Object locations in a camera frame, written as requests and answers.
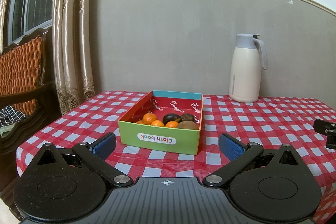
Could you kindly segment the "dark mangosteen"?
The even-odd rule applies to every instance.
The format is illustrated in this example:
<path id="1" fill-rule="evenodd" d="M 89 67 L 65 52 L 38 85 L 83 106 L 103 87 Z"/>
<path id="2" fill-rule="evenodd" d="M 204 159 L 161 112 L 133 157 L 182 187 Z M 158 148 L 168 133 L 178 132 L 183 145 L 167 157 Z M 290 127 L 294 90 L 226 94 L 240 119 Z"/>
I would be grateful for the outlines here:
<path id="1" fill-rule="evenodd" d="M 181 116 L 175 113 L 169 113 L 169 114 L 166 114 L 162 119 L 162 122 L 164 125 L 166 125 L 168 122 L 171 122 L 171 121 L 175 121 L 179 123 L 181 122 Z"/>
<path id="2" fill-rule="evenodd" d="M 195 117 L 194 117 L 193 114 L 185 113 L 185 114 L 181 115 L 181 121 L 182 122 L 184 122 L 184 121 L 192 121 L 192 122 L 194 122 L 195 121 Z"/>

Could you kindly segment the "cream grey thermos jug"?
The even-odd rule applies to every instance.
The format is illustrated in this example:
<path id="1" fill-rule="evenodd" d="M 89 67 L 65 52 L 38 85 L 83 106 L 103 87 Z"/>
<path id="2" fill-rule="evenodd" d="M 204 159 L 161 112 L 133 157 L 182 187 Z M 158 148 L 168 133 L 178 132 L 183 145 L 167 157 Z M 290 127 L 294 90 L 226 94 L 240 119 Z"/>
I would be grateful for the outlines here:
<path id="1" fill-rule="evenodd" d="M 265 43 L 259 34 L 237 34 L 229 84 L 229 97 L 242 103 L 259 98 L 261 71 L 268 69 Z"/>

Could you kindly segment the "colourful cardboard box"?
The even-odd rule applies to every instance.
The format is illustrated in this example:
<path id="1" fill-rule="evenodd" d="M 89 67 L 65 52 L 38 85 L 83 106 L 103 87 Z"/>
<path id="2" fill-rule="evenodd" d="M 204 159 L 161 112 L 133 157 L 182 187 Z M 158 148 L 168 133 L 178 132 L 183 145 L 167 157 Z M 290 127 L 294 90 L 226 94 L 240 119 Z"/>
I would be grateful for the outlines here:
<path id="1" fill-rule="evenodd" d="M 140 124 L 147 113 L 163 121 L 166 114 L 192 114 L 196 129 Z M 152 90 L 118 120 L 122 144 L 158 151 L 197 155 L 203 118 L 203 94 Z"/>

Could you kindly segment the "small orange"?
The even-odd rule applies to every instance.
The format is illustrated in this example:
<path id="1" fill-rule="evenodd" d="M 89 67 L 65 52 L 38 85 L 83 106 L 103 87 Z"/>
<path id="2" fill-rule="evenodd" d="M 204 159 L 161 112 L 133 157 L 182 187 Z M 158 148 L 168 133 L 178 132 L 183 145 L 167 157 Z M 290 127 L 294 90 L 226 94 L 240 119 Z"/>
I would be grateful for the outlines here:
<path id="1" fill-rule="evenodd" d="M 151 123 L 151 126 L 157 126 L 157 127 L 165 127 L 164 123 L 160 120 L 154 120 L 152 123 Z"/>

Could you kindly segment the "checked dark cloth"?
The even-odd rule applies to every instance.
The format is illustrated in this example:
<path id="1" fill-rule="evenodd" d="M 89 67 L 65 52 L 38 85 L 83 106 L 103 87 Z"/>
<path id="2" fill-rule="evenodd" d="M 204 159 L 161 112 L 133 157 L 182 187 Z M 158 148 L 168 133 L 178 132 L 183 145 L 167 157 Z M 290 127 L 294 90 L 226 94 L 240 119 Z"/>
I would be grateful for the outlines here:
<path id="1" fill-rule="evenodd" d="M 11 126 L 26 118 L 25 114 L 13 106 L 5 106 L 0 110 L 1 127 Z"/>

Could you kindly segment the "beige curtain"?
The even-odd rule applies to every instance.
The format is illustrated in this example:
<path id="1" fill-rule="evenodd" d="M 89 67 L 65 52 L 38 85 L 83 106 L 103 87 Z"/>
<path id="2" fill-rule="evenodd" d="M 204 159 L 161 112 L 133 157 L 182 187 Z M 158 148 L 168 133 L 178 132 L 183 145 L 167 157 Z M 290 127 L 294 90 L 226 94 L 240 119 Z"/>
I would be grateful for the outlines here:
<path id="1" fill-rule="evenodd" d="M 10 0 L 1 0 L 1 46 L 7 46 Z M 62 114 L 95 95 L 89 45 L 89 0 L 52 0 L 54 79 Z"/>

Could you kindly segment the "brown kiwi fruit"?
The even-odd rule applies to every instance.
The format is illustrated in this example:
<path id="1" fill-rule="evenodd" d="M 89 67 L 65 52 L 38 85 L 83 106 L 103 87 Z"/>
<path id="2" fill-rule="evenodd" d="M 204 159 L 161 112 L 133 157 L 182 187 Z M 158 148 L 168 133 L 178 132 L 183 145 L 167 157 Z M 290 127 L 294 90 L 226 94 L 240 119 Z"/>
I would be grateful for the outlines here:
<path id="1" fill-rule="evenodd" d="M 199 126 L 193 121 L 181 121 L 177 128 L 179 129 L 188 129 L 188 130 L 198 130 Z"/>

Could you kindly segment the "wooden chair orange cushion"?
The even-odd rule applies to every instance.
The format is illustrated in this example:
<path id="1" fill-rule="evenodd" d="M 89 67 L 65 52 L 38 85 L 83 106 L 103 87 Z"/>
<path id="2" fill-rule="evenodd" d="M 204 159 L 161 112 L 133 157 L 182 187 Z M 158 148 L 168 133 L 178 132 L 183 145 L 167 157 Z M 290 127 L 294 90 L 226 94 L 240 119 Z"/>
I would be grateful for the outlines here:
<path id="1" fill-rule="evenodd" d="M 17 148 L 60 118 L 54 80 L 52 28 L 38 28 L 1 53 L 1 107 L 12 106 L 25 118 L 1 137 L 1 201 L 19 218 L 13 190 L 19 175 Z"/>

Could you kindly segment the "red white checkered tablecloth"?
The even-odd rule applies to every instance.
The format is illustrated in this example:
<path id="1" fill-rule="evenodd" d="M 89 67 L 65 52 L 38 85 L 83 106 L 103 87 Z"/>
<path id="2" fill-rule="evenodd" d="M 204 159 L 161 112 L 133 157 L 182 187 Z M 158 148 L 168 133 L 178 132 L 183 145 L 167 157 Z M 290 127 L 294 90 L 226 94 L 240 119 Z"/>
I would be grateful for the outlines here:
<path id="1" fill-rule="evenodd" d="M 118 119 L 140 98 L 140 92 L 105 91 L 37 132 L 16 151 L 22 174 L 45 143 L 70 148 L 101 135 L 118 135 Z M 335 111 L 314 98 L 261 97 L 255 103 L 238 103 L 229 96 L 205 95 L 199 152 L 184 155 L 117 143 L 108 163 L 132 178 L 205 175 L 227 163 L 219 151 L 221 133 L 243 143 L 256 142 L 266 149 L 291 144 L 317 180 L 322 199 L 314 216 L 318 223 L 335 223 L 335 151 L 326 148 L 326 137 L 313 129 L 316 119 L 335 121 Z"/>

